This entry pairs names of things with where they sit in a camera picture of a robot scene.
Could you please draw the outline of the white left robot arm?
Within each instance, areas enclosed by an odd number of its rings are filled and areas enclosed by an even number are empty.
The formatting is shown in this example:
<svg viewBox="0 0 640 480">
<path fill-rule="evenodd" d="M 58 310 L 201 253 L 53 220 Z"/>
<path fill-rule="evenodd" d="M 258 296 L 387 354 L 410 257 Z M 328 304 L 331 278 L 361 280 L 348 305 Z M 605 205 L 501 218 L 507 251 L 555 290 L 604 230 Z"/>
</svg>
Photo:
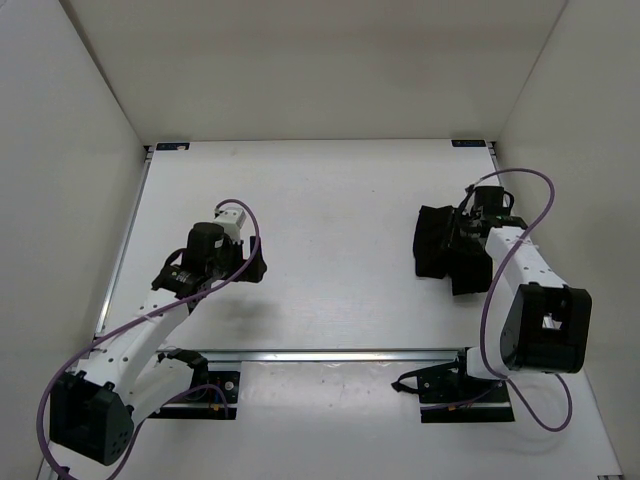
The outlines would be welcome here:
<svg viewBox="0 0 640 480">
<path fill-rule="evenodd" d="M 109 338 L 74 372 L 65 372 L 51 391 L 49 435 L 104 466 L 119 460 L 134 431 L 174 397 L 203 395 L 208 362 L 193 350 L 160 350 L 166 338 L 203 300 L 205 291 L 228 280 L 258 283 L 267 267 L 255 236 L 253 259 L 243 256 L 240 211 L 198 222 L 185 247 L 174 251 L 151 283 L 140 308 L 141 322 Z"/>
</svg>

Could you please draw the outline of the black skirt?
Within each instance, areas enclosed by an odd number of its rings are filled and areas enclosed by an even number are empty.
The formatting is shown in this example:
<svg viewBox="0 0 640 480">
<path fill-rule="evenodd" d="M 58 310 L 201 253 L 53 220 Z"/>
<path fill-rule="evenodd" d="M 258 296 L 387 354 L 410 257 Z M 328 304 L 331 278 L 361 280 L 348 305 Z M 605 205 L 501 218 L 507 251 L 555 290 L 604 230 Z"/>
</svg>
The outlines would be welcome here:
<svg viewBox="0 0 640 480">
<path fill-rule="evenodd" d="M 449 277 L 453 296 L 485 293 L 492 283 L 491 257 L 478 242 L 459 235 L 453 206 L 420 208 L 413 257 L 417 277 Z"/>
</svg>

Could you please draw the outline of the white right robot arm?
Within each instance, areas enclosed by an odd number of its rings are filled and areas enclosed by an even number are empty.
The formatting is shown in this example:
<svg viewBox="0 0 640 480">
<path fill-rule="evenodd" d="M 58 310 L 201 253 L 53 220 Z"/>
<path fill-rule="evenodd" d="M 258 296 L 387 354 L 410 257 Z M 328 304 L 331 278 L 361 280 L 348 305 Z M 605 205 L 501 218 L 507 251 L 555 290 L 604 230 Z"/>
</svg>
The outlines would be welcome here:
<svg viewBox="0 0 640 480">
<path fill-rule="evenodd" d="M 496 340 L 458 351 L 455 360 L 402 379 L 398 392 L 427 402 L 471 400 L 513 372 L 579 372 L 586 356 L 592 298 L 547 264 L 513 215 L 515 197 L 500 186 L 470 187 L 458 206 L 420 209 L 413 240 L 415 273 L 451 281 L 455 296 L 489 294 L 506 280 L 513 299 Z"/>
</svg>

